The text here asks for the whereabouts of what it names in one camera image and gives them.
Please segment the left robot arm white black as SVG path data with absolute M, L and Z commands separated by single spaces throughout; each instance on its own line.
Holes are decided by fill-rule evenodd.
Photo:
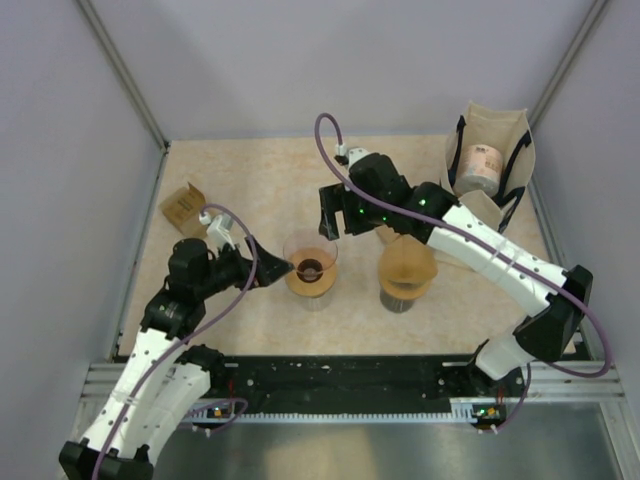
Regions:
M 230 244 L 213 253 L 197 238 L 176 243 L 162 288 L 144 310 L 134 348 L 102 410 L 59 463 L 70 479 L 150 479 L 165 444 L 193 404 L 226 387 L 221 355 L 190 346 L 205 302 L 231 287 L 267 287 L 293 265 L 246 240 L 254 257 Z

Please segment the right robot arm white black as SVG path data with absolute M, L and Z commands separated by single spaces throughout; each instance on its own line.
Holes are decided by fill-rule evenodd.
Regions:
M 483 345 L 466 374 L 469 388 L 487 396 L 511 370 L 531 361 L 557 367 L 588 306 L 592 273 L 583 266 L 565 269 L 539 259 L 491 229 L 453 194 L 433 182 L 410 185 L 391 159 L 366 152 L 348 164 L 345 156 L 322 157 L 337 183 L 320 189 L 319 232 L 340 236 L 341 213 L 348 235 L 386 226 L 445 253 L 497 285 L 524 310 L 517 326 Z

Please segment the brown paper filter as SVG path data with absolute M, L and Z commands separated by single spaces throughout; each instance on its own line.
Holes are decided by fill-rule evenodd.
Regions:
M 399 237 L 398 233 L 387 226 L 379 226 L 375 232 L 383 245 L 389 245 Z
M 379 278 L 396 283 L 423 284 L 438 274 L 433 251 L 410 235 L 387 245 L 378 262 Z

